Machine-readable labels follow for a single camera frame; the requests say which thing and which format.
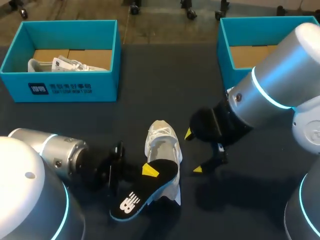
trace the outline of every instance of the blue cardboard box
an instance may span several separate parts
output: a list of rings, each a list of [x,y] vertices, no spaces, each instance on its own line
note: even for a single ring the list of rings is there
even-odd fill
[[[54,49],[112,50],[110,68],[27,72],[28,61],[36,50]],[[26,21],[12,41],[0,76],[15,102],[114,102],[120,62],[121,39],[116,20]]]
[[[217,56],[224,88],[237,85],[252,70],[252,67],[235,67],[231,47],[278,45],[302,23],[318,25],[313,16],[222,18],[218,30]]]

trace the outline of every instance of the glowing cyan ring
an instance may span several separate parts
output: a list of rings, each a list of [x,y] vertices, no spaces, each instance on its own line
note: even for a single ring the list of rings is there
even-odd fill
[[[262,94],[262,96],[264,96],[270,103],[272,103],[273,105],[277,106],[278,108],[281,108],[281,109],[290,109],[291,107],[290,106],[284,106],[278,102],[276,102],[275,100],[273,100],[271,97],[269,97],[269,95],[263,90],[263,88],[260,86],[260,84],[258,83],[258,80],[256,78],[256,75],[255,75],[255,68],[254,67],[251,71],[251,76],[252,76],[252,80],[253,80],[253,83],[256,87],[256,89],[258,89],[258,91]]]
[[[318,230],[315,228],[315,226],[311,223],[310,219],[308,218],[304,205],[302,204],[302,197],[301,197],[301,191],[302,191],[302,184],[304,183],[304,180],[306,178],[307,174],[304,176],[304,178],[302,179],[302,182],[300,184],[300,189],[299,189],[299,201],[300,201],[300,206],[301,206],[301,210],[302,213],[307,221],[307,223],[310,225],[310,227],[312,228],[312,230],[318,235],[318,237],[320,237],[320,232],[318,232]]]
[[[40,156],[42,157],[42,153],[44,152],[45,146],[46,144],[49,142],[50,139],[52,139],[53,137],[57,136],[57,134],[52,134],[50,135],[41,145],[41,150],[39,152]]]
[[[66,186],[62,183],[63,187],[64,187],[64,191],[65,191],[65,197],[66,197],[66,206],[65,206],[65,212],[64,212],[64,216],[63,216],[63,219],[61,221],[61,224],[58,228],[58,230],[56,231],[56,233],[54,234],[54,236],[51,238],[51,240],[55,240],[58,235],[60,234],[62,228],[64,227],[65,225],[65,222],[66,222],[66,219],[67,219],[67,215],[68,215],[68,209],[69,209],[69,195],[68,195],[68,191],[67,191],[67,188]]]

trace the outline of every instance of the white shoe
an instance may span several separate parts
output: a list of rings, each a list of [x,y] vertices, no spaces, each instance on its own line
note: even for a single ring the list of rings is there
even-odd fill
[[[30,59],[28,73],[34,72],[80,72],[80,71],[106,71],[104,68],[88,66],[76,60],[70,60],[64,56],[54,58],[52,62],[42,62]]]
[[[30,59],[28,61],[28,73],[34,72],[51,72],[52,62],[37,61]]]
[[[172,141],[174,144],[174,153],[175,153],[175,161],[178,165],[178,174],[172,183],[167,186],[163,192],[161,192],[158,196],[154,198],[154,200],[158,200],[162,196],[166,196],[172,201],[176,201],[179,205],[181,205],[180,199],[180,186],[179,186],[179,179],[180,179],[180,163],[183,159],[182,152],[180,149],[179,141],[174,129],[165,121],[157,120],[155,121],[151,127],[149,128],[148,135],[146,137],[145,146],[144,146],[144,154],[148,158],[147,162],[150,162],[150,155],[151,155],[151,146],[154,146],[156,142],[159,140],[166,138]]]
[[[54,58],[52,72],[82,72],[82,71],[107,71],[104,68],[88,66],[76,60],[70,60],[64,56]]]

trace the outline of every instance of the brown cardboard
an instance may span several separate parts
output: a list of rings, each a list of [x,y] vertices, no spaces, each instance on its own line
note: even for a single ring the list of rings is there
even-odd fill
[[[231,46],[231,55],[237,69],[253,68],[261,63],[276,49],[276,45],[268,46]]]
[[[37,49],[33,58],[39,62],[52,62],[54,58],[58,58],[60,55],[67,58],[69,49]]]
[[[277,45],[268,45],[268,52],[269,54],[273,53],[274,50],[278,47]]]
[[[110,70],[112,50],[70,50],[68,59],[82,64]]]
[[[267,46],[253,46],[252,51],[253,52],[250,53],[253,60],[252,68],[261,63],[269,55]]]

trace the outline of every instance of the silver robot cylinder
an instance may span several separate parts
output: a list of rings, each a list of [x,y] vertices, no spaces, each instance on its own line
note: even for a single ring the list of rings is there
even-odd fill
[[[320,161],[303,178],[284,211],[284,226],[289,240],[320,238]]]
[[[25,128],[13,130],[8,137],[30,145],[63,181],[72,181],[77,173],[77,161],[88,150],[79,139]]]
[[[84,239],[78,204],[31,146],[0,137],[0,163],[0,239]]]
[[[320,26],[303,23],[229,92],[233,112],[257,127],[320,95]]]

